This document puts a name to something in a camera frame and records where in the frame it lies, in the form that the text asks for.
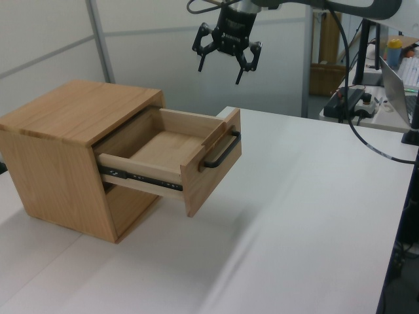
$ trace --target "white table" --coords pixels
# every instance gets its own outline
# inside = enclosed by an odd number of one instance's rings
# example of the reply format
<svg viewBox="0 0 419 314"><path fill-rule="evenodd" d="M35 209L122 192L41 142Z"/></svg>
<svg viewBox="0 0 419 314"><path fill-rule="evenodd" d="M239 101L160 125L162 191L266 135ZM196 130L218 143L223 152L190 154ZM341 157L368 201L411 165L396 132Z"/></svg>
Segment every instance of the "white table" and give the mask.
<svg viewBox="0 0 419 314"><path fill-rule="evenodd" d="M194 218L164 199L118 245L27 216L1 175L0 313L375 313L412 166L342 124L242 110L242 134Z"/></svg>

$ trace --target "cabinet side panel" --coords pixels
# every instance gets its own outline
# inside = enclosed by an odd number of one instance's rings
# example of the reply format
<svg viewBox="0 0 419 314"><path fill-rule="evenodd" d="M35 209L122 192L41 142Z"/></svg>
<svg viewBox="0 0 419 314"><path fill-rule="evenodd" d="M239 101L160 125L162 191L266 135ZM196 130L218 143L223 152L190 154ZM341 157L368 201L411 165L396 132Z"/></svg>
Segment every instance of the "cabinet side panel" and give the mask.
<svg viewBox="0 0 419 314"><path fill-rule="evenodd" d="M29 215L116 241L90 147L0 131L0 151Z"/></svg>

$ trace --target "white wall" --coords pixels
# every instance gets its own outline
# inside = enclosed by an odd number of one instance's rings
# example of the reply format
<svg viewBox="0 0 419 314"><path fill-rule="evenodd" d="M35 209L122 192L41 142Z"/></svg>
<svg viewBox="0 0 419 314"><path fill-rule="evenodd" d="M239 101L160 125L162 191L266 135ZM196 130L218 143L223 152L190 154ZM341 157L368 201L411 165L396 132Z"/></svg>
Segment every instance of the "white wall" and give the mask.
<svg viewBox="0 0 419 314"><path fill-rule="evenodd" d="M104 81L86 1L0 1L0 116L72 79Z"/></svg>
<svg viewBox="0 0 419 314"><path fill-rule="evenodd" d="M213 27L219 11L192 15L184 0L95 2L116 83L160 88L171 109L217 114L230 105L301 115L304 5L258 14L250 37L263 42L258 69L236 86L234 57L213 52L199 73L200 58L191 49L199 25Z"/></svg>

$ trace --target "cable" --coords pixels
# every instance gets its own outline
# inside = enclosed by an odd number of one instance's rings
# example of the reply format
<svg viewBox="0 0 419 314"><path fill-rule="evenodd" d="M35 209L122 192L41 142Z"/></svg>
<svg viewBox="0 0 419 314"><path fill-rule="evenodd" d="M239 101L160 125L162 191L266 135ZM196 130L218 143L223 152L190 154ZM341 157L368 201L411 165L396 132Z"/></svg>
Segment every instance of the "cable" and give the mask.
<svg viewBox="0 0 419 314"><path fill-rule="evenodd" d="M192 13L192 14L201 14L201 13L205 13L205 12L209 12L209 11L215 11L215 10L221 9L223 6L233 5L233 4L235 4L235 3L237 3L237 2L239 2L241 0L232 0L232 1L228 2L228 3L222 2L222 3L219 3L218 5L214 5L211 8L204 9L204 10L198 10L198 11L193 11L191 9L191 4L194 1L195 0L189 0L189 2L186 4L186 9L188 10L189 13ZM215 4L215 1L208 1L208 0L204 0L204 1Z"/></svg>
<svg viewBox="0 0 419 314"><path fill-rule="evenodd" d="M386 293L384 292L384 289L382 289L382 314L385 314L386 312Z"/></svg>
<svg viewBox="0 0 419 314"><path fill-rule="evenodd" d="M340 23L337 15L335 13L335 11L333 10L332 6L330 5L330 3L325 2L325 7L329 10L329 12L331 13L332 17L335 19L335 22L336 22L336 24L337 24L337 26L339 28L340 34L342 35L342 40L343 40L343 43L344 43L344 46L345 46L345 53L346 53L347 56L349 56L348 41L346 39L345 32L343 30L342 24ZM349 108L348 108L349 58L345 58L345 63L346 63L346 70L345 70L346 75L345 75L345 87L344 87L344 93L345 93L345 95L344 95L344 110L345 110L345 114L346 114L346 119L348 120L349 127L351 128L351 130L353 131L353 133L355 134L355 136L366 147L368 147L373 152L376 152L377 154L379 154L379 155L381 155L381 156L383 156L383 157L385 157L387 159L393 160L395 162L399 162L401 164L410 164L410 165L419 164L419 162L416 163L416 161L414 161L414 160L399 159L399 158L395 158L395 157L392 157L390 155L387 155L387 154L383 153L381 150L378 150L377 148L373 147L368 142L366 142L366 140L364 140L364 138L362 138L362 136L360 136L360 134L357 132L357 130L355 129L354 125L352 124L352 120L350 118Z"/></svg>
<svg viewBox="0 0 419 314"><path fill-rule="evenodd" d="M361 25L362 25L362 21L361 21L361 23L359 23L359 25L358 25L358 28L356 29L356 31L355 31L355 34L354 34L354 36L352 37L352 40L351 40L351 42L349 43L349 47L351 47L352 46L352 44L354 43L354 39L355 39L355 36L356 36L356 34L358 34L358 31L359 31L359 29L361 28ZM343 62L343 59L346 57L346 53L343 55L343 57L342 57L342 59L341 59L341 63Z"/></svg>
<svg viewBox="0 0 419 314"><path fill-rule="evenodd" d="M359 126L359 123L361 122L362 119L363 119L363 114L361 113L359 115L358 122L356 122L356 126Z"/></svg>

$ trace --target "black stand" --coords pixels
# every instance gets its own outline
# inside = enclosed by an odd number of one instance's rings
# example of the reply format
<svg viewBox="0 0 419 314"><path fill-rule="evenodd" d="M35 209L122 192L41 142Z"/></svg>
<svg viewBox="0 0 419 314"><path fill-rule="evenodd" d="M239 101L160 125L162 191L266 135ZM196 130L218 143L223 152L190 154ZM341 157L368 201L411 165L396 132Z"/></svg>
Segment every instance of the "black stand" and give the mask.
<svg viewBox="0 0 419 314"><path fill-rule="evenodd" d="M358 62L356 63L356 71L355 77L352 81L354 85L366 85L366 86L384 86L382 75L380 73L364 73L365 68L365 59L367 57L367 48L368 48L368 37L369 37L369 30L371 28L371 21L364 19L362 21L362 28L361 28L361 37L359 39L359 50L358 50ZM380 25L377 24L376 27L378 31L376 32L379 34L379 27ZM375 39L375 69L379 70L379 50L380 50L380 41L379 38Z"/></svg>
<svg viewBox="0 0 419 314"><path fill-rule="evenodd" d="M413 110L412 123L409 132L403 135L401 142L404 144L419 146L419 95Z"/></svg>

